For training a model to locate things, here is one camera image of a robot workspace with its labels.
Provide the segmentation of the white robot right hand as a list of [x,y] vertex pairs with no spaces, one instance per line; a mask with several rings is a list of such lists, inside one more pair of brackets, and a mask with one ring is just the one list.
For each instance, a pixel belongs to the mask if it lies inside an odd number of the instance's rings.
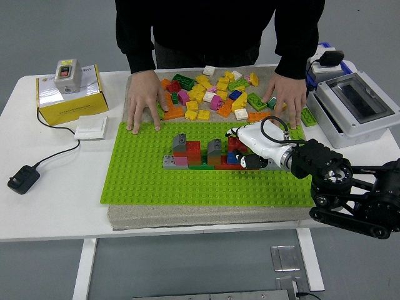
[[236,136],[253,154],[243,155],[235,152],[240,165],[246,169],[261,169],[272,159],[282,170],[291,170],[291,151],[294,141],[289,134],[274,125],[271,121],[258,121],[227,131],[226,137]]

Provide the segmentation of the person's left hand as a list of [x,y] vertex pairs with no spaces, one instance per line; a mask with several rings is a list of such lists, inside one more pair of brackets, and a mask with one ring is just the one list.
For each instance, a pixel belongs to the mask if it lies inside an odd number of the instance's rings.
[[306,91],[305,80],[292,79],[274,73],[269,80],[262,102],[268,102],[275,94],[277,102],[274,115],[280,118],[283,106],[286,104],[290,126],[296,129],[301,123],[301,111],[306,105]]

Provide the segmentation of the person's right hand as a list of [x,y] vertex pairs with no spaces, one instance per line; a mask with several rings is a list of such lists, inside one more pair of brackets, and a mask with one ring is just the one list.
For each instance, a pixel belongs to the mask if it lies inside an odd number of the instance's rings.
[[128,94],[128,131],[138,134],[142,124],[142,115],[145,108],[150,110],[156,131],[161,129],[157,103],[163,111],[169,111],[164,95],[163,86],[154,70],[136,72],[131,76]]

